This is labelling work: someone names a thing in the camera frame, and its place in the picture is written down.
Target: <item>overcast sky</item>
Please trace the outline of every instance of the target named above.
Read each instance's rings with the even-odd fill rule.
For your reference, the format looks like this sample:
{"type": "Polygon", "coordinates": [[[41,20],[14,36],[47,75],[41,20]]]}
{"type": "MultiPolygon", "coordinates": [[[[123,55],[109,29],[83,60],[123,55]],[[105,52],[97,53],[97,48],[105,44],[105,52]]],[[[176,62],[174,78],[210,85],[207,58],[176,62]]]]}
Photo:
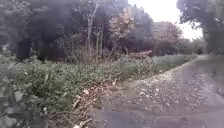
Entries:
{"type": "Polygon", "coordinates": [[[179,24],[180,12],[176,8],[177,0],[129,0],[129,3],[144,10],[153,18],[155,22],[170,21],[178,24],[183,30],[183,36],[189,39],[197,38],[202,35],[201,30],[193,30],[188,24],[179,24]]]}

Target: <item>green vegetation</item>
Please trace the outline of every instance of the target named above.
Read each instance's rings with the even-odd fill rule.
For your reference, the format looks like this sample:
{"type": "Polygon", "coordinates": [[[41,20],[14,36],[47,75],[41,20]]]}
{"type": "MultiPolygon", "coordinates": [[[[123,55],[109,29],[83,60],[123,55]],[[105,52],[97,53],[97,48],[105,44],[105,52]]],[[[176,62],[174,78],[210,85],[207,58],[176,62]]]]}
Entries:
{"type": "Polygon", "coordinates": [[[14,90],[24,93],[23,99],[32,113],[40,114],[43,108],[47,108],[48,117],[52,117],[55,113],[72,111],[76,96],[82,95],[82,90],[94,83],[152,76],[195,57],[172,55],[137,60],[125,56],[113,63],[101,65],[66,65],[51,62],[42,64],[39,61],[17,64],[2,56],[0,68],[3,81],[0,84],[9,87],[13,85],[14,90]]]}
{"type": "Polygon", "coordinates": [[[223,54],[224,1],[223,0],[178,0],[182,23],[202,28],[207,51],[223,54]]]}

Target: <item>tree canopy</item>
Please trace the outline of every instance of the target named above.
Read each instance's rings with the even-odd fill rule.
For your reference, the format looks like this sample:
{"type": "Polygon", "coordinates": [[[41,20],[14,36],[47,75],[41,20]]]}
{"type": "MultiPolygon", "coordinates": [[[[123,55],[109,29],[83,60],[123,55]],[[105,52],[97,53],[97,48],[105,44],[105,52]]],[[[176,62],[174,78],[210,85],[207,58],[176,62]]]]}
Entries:
{"type": "Polygon", "coordinates": [[[208,43],[207,50],[223,53],[222,33],[224,32],[223,0],[178,0],[177,7],[181,11],[182,23],[199,23],[208,43]]]}

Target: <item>grass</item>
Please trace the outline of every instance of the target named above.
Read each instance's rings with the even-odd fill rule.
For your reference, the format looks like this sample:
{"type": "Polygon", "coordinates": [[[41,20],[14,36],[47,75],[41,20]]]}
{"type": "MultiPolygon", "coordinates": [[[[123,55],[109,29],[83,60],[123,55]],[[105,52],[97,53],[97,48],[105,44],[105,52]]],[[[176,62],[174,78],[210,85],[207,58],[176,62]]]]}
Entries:
{"type": "Polygon", "coordinates": [[[0,85],[13,85],[14,90],[24,93],[23,99],[33,111],[41,112],[43,108],[47,108],[48,115],[54,115],[70,111],[76,96],[94,83],[152,76],[180,66],[195,57],[172,55],[148,60],[122,57],[113,63],[100,65],[66,65],[51,62],[42,64],[38,61],[16,64],[1,56],[0,78],[4,80],[0,85]]]}

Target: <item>road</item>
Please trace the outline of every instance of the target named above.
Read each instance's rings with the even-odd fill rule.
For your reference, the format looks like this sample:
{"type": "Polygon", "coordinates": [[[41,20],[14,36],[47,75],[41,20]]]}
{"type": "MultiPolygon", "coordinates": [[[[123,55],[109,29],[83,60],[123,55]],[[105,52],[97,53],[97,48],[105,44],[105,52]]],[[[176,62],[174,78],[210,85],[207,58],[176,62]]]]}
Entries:
{"type": "Polygon", "coordinates": [[[98,128],[224,128],[224,57],[200,56],[105,91],[98,128]]]}

